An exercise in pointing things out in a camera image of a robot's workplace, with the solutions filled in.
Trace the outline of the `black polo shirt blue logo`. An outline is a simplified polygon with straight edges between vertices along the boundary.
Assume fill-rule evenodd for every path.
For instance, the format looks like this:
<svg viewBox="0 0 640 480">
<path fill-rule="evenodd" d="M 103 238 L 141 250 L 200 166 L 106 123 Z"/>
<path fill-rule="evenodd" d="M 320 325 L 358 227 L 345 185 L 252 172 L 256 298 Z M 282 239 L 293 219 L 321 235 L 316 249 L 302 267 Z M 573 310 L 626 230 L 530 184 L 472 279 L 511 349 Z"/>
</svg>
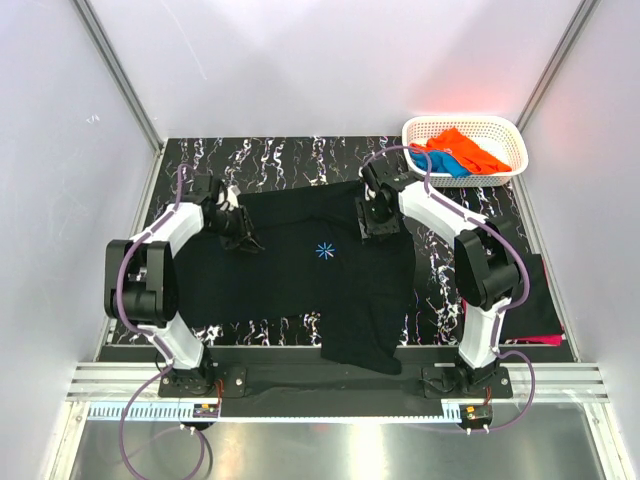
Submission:
<svg viewBox="0 0 640 480">
<path fill-rule="evenodd" d="M 201 232 L 174 265 L 190 327 L 317 313 L 324 359 L 398 375 L 395 351 L 414 299 L 416 258 L 406 226 L 363 240 L 356 181 L 239 198 L 262 245 L 226 250 Z"/>
</svg>

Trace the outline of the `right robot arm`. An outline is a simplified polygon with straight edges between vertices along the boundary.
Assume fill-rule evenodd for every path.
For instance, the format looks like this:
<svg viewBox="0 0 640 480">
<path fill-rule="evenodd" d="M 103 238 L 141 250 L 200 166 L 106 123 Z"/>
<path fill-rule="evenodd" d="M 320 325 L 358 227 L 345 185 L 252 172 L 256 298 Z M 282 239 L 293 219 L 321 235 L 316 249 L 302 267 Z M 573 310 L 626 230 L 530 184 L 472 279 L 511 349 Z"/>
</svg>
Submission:
<svg viewBox="0 0 640 480">
<path fill-rule="evenodd" d="M 356 209 L 363 239 L 395 234 L 400 221 L 411 218 L 452 247 L 455 284 L 465 304 L 464 330 L 454 365 L 429 387 L 442 394 L 482 396 L 497 375 L 506 312 L 524 303 L 530 290 L 526 266 L 506 238 L 509 224 L 459 205 L 428 184 L 425 175 L 395 173 L 384 158 L 366 163 L 360 176 L 365 193 Z"/>
</svg>

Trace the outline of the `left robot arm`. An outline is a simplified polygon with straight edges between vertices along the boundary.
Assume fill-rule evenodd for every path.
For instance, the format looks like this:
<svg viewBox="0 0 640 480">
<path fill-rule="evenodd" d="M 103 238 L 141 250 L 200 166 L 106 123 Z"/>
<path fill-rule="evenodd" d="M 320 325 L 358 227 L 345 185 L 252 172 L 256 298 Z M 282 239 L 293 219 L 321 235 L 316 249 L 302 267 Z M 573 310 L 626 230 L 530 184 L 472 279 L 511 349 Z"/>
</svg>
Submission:
<svg viewBox="0 0 640 480">
<path fill-rule="evenodd" d="M 198 176 L 188 193 L 177 186 L 176 199 L 141 233 L 112 240 L 106 247 L 104 310 L 130 331 L 145 337 L 165 361 L 161 379 L 185 393 L 223 392 L 223 379 L 204 344 L 178 311 L 179 287 L 174 259 L 194 236 L 217 235 L 227 250 L 257 253 L 240 191 L 213 176 Z"/>
</svg>

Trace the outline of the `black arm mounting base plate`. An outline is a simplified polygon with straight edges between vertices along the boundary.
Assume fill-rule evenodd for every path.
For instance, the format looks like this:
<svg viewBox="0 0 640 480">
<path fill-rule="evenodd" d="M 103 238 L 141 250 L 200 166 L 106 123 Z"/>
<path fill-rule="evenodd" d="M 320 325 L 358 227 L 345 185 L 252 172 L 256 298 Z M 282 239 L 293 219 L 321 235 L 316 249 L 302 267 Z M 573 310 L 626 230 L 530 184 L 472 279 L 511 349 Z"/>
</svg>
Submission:
<svg viewBox="0 0 640 480">
<path fill-rule="evenodd" d="M 455 383 L 453 347 L 398 348 L 398 375 L 332 363 L 312 347 L 215 347 L 209 352 L 215 375 L 223 382 L 225 419 L 408 419 L 439 415 L 448 401 L 513 397 L 504 367 L 484 387 Z"/>
</svg>

